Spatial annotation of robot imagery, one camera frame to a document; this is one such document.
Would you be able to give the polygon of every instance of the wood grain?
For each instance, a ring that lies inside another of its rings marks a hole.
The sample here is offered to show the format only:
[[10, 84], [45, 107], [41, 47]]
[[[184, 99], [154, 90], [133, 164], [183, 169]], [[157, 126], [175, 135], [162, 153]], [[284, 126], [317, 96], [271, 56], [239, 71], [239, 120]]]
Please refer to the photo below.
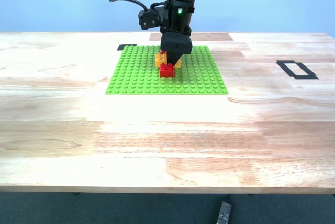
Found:
[[193, 35], [228, 96], [104, 95], [118, 45], [157, 33], [0, 33], [0, 190], [335, 193], [335, 39]]

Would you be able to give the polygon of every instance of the blue wall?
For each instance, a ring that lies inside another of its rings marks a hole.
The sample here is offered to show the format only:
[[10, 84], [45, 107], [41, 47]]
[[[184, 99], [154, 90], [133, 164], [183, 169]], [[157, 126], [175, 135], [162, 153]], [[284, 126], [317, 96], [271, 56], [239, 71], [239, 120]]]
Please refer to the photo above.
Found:
[[[140, 9], [108, 0], [0, 0], [0, 31], [140, 31]], [[335, 0], [196, 0], [191, 27], [335, 36]]]

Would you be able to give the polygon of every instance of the lego baseplate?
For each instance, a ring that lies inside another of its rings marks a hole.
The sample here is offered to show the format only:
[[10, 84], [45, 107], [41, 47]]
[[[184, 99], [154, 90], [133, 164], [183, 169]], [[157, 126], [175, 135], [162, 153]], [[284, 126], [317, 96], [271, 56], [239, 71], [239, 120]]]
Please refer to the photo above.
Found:
[[169, 78], [160, 78], [155, 67], [159, 52], [159, 46], [125, 46], [106, 94], [228, 94], [207, 46], [193, 46]]

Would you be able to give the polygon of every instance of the dark floor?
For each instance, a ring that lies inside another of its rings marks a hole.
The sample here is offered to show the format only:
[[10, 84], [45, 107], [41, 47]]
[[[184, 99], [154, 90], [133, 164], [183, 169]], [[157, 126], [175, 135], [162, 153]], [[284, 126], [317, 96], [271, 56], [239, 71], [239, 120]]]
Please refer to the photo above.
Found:
[[[1, 224], [216, 223], [227, 195], [0, 193]], [[332, 224], [333, 195], [232, 195], [232, 224]]]

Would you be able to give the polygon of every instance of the black robotic arm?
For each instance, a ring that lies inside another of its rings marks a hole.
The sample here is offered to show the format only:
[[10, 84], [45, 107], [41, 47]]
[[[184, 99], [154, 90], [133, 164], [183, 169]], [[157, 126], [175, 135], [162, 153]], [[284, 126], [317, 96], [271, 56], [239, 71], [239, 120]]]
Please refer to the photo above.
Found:
[[139, 24], [142, 30], [160, 27], [160, 32], [163, 34], [161, 50], [167, 52], [168, 63], [175, 65], [183, 54], [191, 53], [192, 30], [189, 24], [194, 13], [195, 0], [166, 0], [162, 3], [153, 3], [150, 9], [137, 0], [125, 1], [137, 3], [143, 7], [144, 10], [139, 13]]

